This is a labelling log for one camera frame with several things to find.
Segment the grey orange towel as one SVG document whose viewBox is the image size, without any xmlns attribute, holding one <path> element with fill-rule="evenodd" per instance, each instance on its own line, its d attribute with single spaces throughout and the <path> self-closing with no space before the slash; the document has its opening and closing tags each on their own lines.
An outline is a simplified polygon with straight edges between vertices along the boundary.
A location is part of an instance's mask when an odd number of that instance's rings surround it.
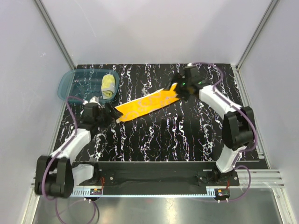
<svg viewBox="0 0 299 224">
<path fill-rule="evenodd" d="M 176 86 L 177 83 L 174 83 L 168 91 L 160 89 L 152 94 L 117 106 L 116 109 L 123 115 L 116 120 L 116 123 L 134 120 L 178 101 L 179 98 L 176 97 L 177 94 L 174 91 Z"/>
</svg>

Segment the grey yellow frog towel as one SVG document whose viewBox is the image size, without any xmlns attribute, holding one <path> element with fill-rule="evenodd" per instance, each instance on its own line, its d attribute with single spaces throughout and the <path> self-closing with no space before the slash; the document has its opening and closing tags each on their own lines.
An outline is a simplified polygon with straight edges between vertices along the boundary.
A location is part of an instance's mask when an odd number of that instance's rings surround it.
<svg viewBox="0 0 299 224">
<path fill-rule="evenodd" d="M 103 99 L 111 98 L 115 93 L 116 82 L 112 74 L 106 74 L 101 82 L 101 92 Z"/>
</svg>

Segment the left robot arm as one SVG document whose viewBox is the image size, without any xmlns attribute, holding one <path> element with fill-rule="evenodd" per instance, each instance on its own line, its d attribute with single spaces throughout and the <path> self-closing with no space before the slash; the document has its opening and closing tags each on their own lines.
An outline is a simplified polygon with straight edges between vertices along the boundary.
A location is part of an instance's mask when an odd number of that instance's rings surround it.
<svg viewBox="0 0 299 224">
<path fill-rule="evenodd" d="M 93 165 L 82 164 L 73 168 L 72 163 L 79 152 L 91 142 L 100 128 L 119 123 L 123 113 L 109 103 L 86 103 L 71 136 L 50 155 L 42 155 L 36 163 L 34 190 L 48 200 L 54 197 L 68 198 L 75 186 L 87 181 L 97 184 L 101 173 Z"/>
</svg>

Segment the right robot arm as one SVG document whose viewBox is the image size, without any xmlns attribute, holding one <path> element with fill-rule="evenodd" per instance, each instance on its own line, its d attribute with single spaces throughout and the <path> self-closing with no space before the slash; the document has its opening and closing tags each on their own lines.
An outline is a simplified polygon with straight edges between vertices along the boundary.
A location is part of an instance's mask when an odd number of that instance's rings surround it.
<svg viewBox="0 0 299 224">
<path fill-rule="evenodd" d="M 223 185 L 232 176 L 242 154 L 256 148 L 257 133 L 253 109 L 234 103 L 217 89 L 217 85 L 223 80 L 223 73 L 220 71 L 219 74 L 220 79 L 212 84 L 199 75 L 196 65 L 190 63 L 183 68 L 183 72 L 174 72 L 168 88 L 176 84 L 174 91 L 182 100 L 196 95 L 222 119 L 221 136 L 224 145 L 206 183 Z"/>
</svg>

